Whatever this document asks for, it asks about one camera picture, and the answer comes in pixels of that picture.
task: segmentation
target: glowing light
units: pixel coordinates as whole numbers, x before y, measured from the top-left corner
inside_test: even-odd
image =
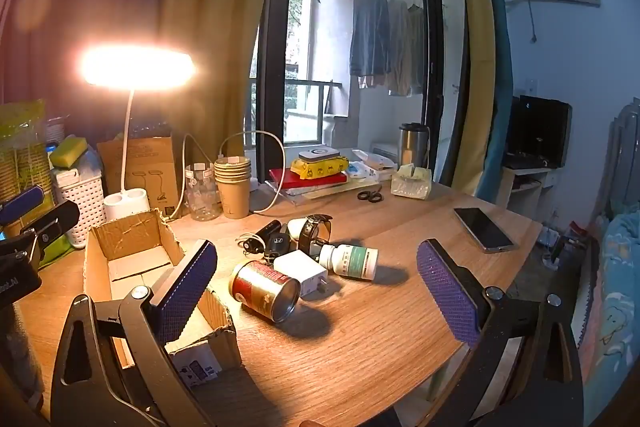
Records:
[[[153,46],[97,46],[80,62],[80,73],[89,84],[114,89],[170,89],[183,86],[195,72],[189,55]]]

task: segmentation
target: red book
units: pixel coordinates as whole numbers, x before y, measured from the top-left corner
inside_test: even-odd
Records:
[[[282,169],[271,169],[269,171],[271,178],[274,183],[277,185],[280,183],[280,178],[282,176]],[[282,190],[288,190],[290,188],[301,188],[301,187],[319,187],[321,185],[337,185],[340,183],[347,182],[347,175],[344,172],[338,172],[333,176],[326,176],[324,178],[317,178],[315,180],[301,180],[300,176],[295,174],[295,172],[291,172],[291,169],[286,169],[284,171],[284,181],[282,182]]]

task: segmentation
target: scissors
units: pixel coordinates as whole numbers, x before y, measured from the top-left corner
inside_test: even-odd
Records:
[[[385,197],[380,194],[380,188],[382,188],[382,185],[378,185],[378,187],[373,190],[358,192],[358,199],[360,201],[369,201],[369,203],[380,203],[380,201],[385,199]]]

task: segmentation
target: black smartphone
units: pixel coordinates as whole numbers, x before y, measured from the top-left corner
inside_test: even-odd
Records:
[[[517,245],[498,228],[498,225],[479,208],[454,208],[454,211],[484,253],[504,252],[517,248]]]

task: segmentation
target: purple curtain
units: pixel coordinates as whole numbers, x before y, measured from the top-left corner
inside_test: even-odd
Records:
[[[160,1],[0,0],[0,103],[44,98],[49,116],[70,115],[68,132],[113,137],[127,93],[86,84],[79,55],[97,42],[155,42]]]

